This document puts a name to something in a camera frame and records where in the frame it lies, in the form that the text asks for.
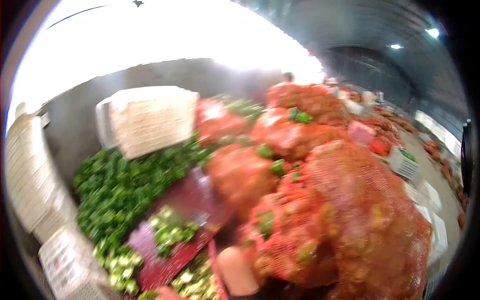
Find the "corrugated metal ceiling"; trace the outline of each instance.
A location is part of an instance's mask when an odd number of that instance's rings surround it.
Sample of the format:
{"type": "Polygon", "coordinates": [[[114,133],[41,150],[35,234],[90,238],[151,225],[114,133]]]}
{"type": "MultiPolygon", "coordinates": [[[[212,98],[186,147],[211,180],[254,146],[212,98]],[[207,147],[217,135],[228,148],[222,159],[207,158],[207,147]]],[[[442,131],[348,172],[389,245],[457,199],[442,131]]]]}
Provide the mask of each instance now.
{"type": "Polygon", "coordinates": [[[405,71],[423,98],[464,119],[465,93],[453,61],[441,37],[425,31],[437,26],[408,0],[299,0],[281,27],[312,52],[337,46],[381,52],[405,71]],[[388,47],[392,44],[403,48],[388,47]]]}

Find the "white styrofoam box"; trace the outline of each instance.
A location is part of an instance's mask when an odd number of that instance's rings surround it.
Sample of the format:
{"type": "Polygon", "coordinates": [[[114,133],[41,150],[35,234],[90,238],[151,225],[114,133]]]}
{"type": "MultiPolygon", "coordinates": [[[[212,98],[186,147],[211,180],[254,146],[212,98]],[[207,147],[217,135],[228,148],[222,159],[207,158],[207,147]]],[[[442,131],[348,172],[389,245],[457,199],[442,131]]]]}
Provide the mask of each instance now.
{"type": "Polygon", "coordinates": [[[110,97],[109,114],[118,147],[133,159],[187,140],[199,94],[177,86],[120,90],[110,97]]]}
{"type": "Polygon", "coordinates": [[[58,175],[40,117],[23,114],[15,120],[5,158],[7,190],[25,231],[45,242],[61,226],[76,225],[77,207],[58,175]]]}
{"type": "Polygon", "coordinates": [[[363,91],[361,98],[362,103],[366,106],[370,106],[375,102],[375,95],[370,91],[363,91]]]}
{"type": "Polygon", "coordinates": [[[77,228],[64,226],[38,251],[48,283],[59,300],[120,300],[108,288],[108,274],[93,256],[94,246],[77,228]]]}
{"type": "Polygon", "coordinates": [[[414,204],[417,210],[421,213],[421,215],[427,220],[430,224],[432,224],[432,219],[430,218],[430,213],[425,206],[414,204]]]}
{"type": "Polygon", "coordinates": [[[412,180],[417,175],[419,165],[406,158],[400,152],[400,149],[397,146],[393,146],[390,150],[390,154],[387,157],[388,165],[393,172],[401,175],[409,180],[412,180]]]}
{"type": "Polygon", "coordinates": [[[446,251],[447,235],[444,221],[436,214],[430,212],[425,206],[415,204],[417,210],[432,225],[432,242],[430,244],[430,253],[428,255],[427,266],[436,262],[446,251]]]}
{"type": "Polygon", "coordinates": [[[362,115],[363,113],[363,105],[357,103],[357,102],[354,102],[352,100],[344,100],[343,101],[345,103],[345,105],[347,106],[348,108],[348,111],[354,115],[362,115]]]}
{"type": "Polygon", "coordinates": [[[95,106],[96,133],[100,144],[107,150],[117,146],[117,139],[110,122],[110,103],[111,98],[108,97],[95,106]]]}
{"type": "Polygon", "coordinates": [[[340,100],[343,100],[343,101],[349,101],[350,99],[350,93],[347,92],[347,91],[342,91],[340,89],[338,89],[338,96],[337,96],[338,99],[340,100]]]}
{"type": "Polygon", "coordinates": [[[407,196],[418,205],[427,206],[428,201],[425,196],[417,191],[413,186],[411,186],[408,182],[403,182],[403,188],[407,193],[407,196]]]}
{"type": "Polygon", "coordinates": [[[428,201],[428,209],[434,213],[438,213],[442,209],[442,202],[436,189],[433,188],[426,180],[421,180],[417,185],[417,190],[422,193],[428,201]]]}
{"type": "Polygon", "coordinates": [[[445,228],[445,222],[430,211],[430,217],[432,218],[432,246],[430,248],[430,255],[428,257],[427,265],[431,265],[436,262],[448,248],[447,231],[445,228]]]}

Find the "pile of green peppers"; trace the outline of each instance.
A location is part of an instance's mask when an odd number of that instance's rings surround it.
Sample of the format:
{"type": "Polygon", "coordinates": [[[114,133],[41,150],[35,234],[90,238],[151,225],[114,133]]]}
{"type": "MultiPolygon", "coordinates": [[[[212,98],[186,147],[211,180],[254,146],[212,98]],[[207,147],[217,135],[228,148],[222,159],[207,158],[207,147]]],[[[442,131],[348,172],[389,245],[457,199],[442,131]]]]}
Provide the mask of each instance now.
{"type": "Polygon", "coordinates": [[[180,217],[165,205],[160,212],[149,219],[150,226],[156,230],[156,253],[162,258],[169,258],[175,243],[189,242],[198,231],[198,225],[193,222],[182,222],[180,217]]]}
{"type": "Polygon", "coordinates": [[[229,95],[217,95],[215,98],[223,102],[231,114],[246,118],[250,124],[254,124],[265,112],[264,106],[252,104],[251,100],[234,99],[229,95]]]}
{"type": "MultiPolygon", "coordinates": [[[[73,184],[81,202],[78,225],[95,243],[99,263],[110,272],[113,269],[107,260],[114,261],[119,251],[125,252],[122,239],[136,219],[173,182],[185,177],[195,163],[215,150],[202,149],[197,140],[195,133],[181,145],[131,161],[122,158],[118,151],[109,154],[100,150],[82,163],[73,184]]],[[[113,277],[112,287],[121,290],[123,281],[113,277]]],[[[125,291],[134,295],[138,289],[125,284],[125,291]]]]}
{"type": "Polygon", "coordinates": [[[308,112],[301,112],[298,107],[288,109],[288,119],[296,123],[308,124],[313,117],[308,112]]]}

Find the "red mesh bag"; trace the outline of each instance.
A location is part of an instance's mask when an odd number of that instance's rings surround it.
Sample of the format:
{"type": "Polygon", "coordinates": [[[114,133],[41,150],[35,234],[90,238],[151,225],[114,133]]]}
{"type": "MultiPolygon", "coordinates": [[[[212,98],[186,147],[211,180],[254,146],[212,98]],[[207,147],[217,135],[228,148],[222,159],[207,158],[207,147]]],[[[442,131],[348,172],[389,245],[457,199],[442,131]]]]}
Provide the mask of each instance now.
{"type": "Polygon", "coordinates": [[[306,189],[303,173],[302,167],[291,170],[276,193],[261,199],[243,228],[244,253],[261,283],[275,277],[313,288],[337,281],[320,206],[306,189]]]}
{"type": "Polygon", "coordinates": [[[232,115],[222,102],[214,98],[198,101],[196,128],[203,146],[215,144],[225,135],[237,136],[249,130],[245,118],[232,115]]]}
{"type": "Polygon", "coordinates": [[[324,203],[338,267],[328,299],[417,299],[423,292],[432,228],[402,180],[361,146],[343,141],[307,158],[307,186],[324,203]]]}
{"type": "Polygon", "coordinates": [[[271,160],[255,154],[254,147],[234,144],[217,149],[206,165],[206,172],[222,199],[245,220],[260,198],[274,192],[278,185],[271,165],[271,160]]]}
{"type": "Polygon", "coordinates": [[[292,108],[311,114],[319,124],[345,125],[348,111],[334,95],[318,84],[280,83],[267,94],[268,108],[292,108]]]}
{"type": "Polygon", "coordinates": [[[387,156],[392,149],[392,143],[388,139],[374,138],[369,149],[380,156],[387,156]]]}
{"type": "Polygon", "coordinates": [[[276,155],[290,162],[304,159],[316,146],[341,138],[347,138],[346,131],[314,122],[290,121],[286,108],[269,109],[257,120],[250,133],[252,142],[267,144],[276,155]]]}

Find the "concrete floor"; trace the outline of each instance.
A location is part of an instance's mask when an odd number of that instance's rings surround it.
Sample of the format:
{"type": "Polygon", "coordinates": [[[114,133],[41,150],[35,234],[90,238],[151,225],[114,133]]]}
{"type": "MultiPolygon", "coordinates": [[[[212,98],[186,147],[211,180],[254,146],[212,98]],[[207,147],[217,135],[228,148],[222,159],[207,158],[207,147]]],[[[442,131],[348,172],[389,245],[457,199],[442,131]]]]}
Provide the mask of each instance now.
{"type": "Polygon", "coordinates": [[[447,179],[441,173],[440,164],[433,161],[430,155],[423,149],[423,141],[416,134],[405,130],[400,131],[400,137],[405,141],[407,151],[412,153],[420,164],[420,173],[416,180],[427,180],[437,190],[442,202],[442,209],[437,215],[445,222],[448,248],[440,259],[429,267],[427,278],[431,278],[440,272],[444,272],[455,254],[456,247],[460,241],[460,228],[457,218],[461,206],[447,179]]]}

